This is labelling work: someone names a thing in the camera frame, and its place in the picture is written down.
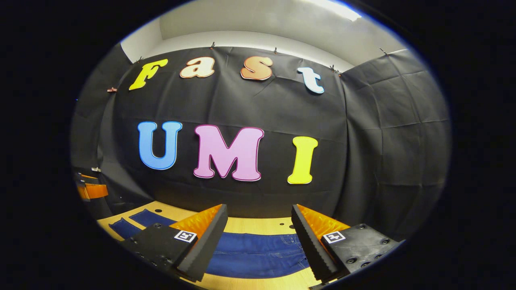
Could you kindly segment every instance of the blue cloth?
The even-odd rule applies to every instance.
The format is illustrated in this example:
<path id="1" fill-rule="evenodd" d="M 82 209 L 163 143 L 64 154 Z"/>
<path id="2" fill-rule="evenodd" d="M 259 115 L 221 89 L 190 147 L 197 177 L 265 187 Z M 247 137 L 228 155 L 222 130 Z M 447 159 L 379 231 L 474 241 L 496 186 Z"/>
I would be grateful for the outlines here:
<path id="1" fill-rule="evenodd" d="M 157 222 L 166 225 L 175 223 L 174 220 L 148 210 L 129 218 L 145 227 Z M 206 273 L 245 279 L 276 278 L 308 267 L 307 258 L 296 234 L 223 233 Z"/>
<path id="2" fill-rule="evenodd" d="M 134 225 L 130 224 L 125 219 L 121 218 L 119 221 L 114 224 L 109 224 L 109 227 L 112 228 L 117 234 L 119 234 L 124 239 L 132 237 L 136 235 L 141 230 Z"/>

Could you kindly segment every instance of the white wall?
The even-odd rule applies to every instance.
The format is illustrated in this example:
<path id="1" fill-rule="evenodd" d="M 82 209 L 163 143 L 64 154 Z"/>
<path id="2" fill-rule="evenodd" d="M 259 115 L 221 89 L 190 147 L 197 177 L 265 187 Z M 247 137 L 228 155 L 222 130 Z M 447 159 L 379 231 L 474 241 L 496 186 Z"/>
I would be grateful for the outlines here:
<path id="1" fill-rule="evenodd" d="M 274 51 L 274 48 L 277 47 L 278 53 L 311 60 L 327 67 L 335 65 L 335 69 L 340 72 L 353 67 L 350 63 L 315 46 L 290 38 L 250 31 L 207 31 L 178 36 L 163 40 L 144 54 L 143 57 L 194 47 L 209 47 L 214 41 L 215 46 L 251 47 L 269 51 Z"/>
<path id="2" fill-rule="evenodd" d="M 127 57 L 135 62 L 140 56 L 145 57 L 149 51 L 154 49 L 163 41 L 159 18 L 142 26 L 131 35 L 120 42 Z"/>

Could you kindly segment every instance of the blue jeans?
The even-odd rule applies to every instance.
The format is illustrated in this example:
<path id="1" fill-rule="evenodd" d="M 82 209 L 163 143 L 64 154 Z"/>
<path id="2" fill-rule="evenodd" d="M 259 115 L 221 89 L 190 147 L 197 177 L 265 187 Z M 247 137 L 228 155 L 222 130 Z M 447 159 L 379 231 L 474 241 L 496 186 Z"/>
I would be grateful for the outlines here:
<path id="1" fill-rule="evenodd" d="M 157 222 L 166 225 L 175 223 L 174 220 L 148 210 L 129 218 L 145 227 Z M 111 228 L 118 233 L 123 230 L 124 225 Z M 232 278 L 276 278 L 308 267 L 307 258 L 296 234 L 223 233 L 206 273 Z"/>

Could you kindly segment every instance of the letter u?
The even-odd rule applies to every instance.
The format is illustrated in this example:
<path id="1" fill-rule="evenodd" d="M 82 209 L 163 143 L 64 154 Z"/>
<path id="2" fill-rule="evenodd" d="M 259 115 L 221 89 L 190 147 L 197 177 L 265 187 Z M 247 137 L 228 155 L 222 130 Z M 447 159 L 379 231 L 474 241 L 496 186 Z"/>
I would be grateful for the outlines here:
<path id="1" fill-rule="evenodd" d="M 152 152 L 152 133 L 156 130 L 157 125 L 154 122 L 141 122 L 138 124 L 140 131 L 139 151 L 141 161 L 152 169 L 165 170 L 172 167 L 175 163 L 178 132 L 183 125 L 179 122 L 163 123 L 163 130 L 166 132 L 165 137 L 165 156 L 159 158 Z"/>

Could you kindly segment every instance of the wooden floor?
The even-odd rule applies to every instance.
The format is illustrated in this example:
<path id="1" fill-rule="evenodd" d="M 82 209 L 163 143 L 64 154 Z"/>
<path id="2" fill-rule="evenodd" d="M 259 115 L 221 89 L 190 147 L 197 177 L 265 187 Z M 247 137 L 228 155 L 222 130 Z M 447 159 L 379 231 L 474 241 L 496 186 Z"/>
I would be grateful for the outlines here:
<path id="1" fill-rule="evenodd" d="M 154 201 L 147 205 L 125 212 L 120 215 L 100 219 L 97 222 L 113 238 L 117 240 L 123 240 L 123 238 L 119 236 L 115 231 L 113 231 L 108 224 L 113 224 L 116 221 L 120 220 L 120 218 L 124 218 L 127 222 L 143 230 L 145 229 L 145 227 L 131 220 L 129 216 L 139 213 L 144 209 L 147 209 L 153 213 L 155 212 L 154 210 L 162 210 L 162 212 L 159 213 L 160 215 L 175 221 L 180 221 L 196 213 Z M 292 221 L 290 217 L 268 219 L 229 217 L 228 223 L 226 224 L 224 231 L 228 233 L 248 233 L 259 235 L 295 234 L 296 231 L 294 229 L 289 228 L 291 224 Z M 308 289 L 308 287 L 317 285 L 319 283 L 320 281 L 317 281 L 315 279 L 311 268 L 306 268 L 291 275 L 269 279 L 229 278 L 205 273 L 202 281 L 197 282 L 195 284 L 200 287 L 212 290 L 295 290 Z"/>

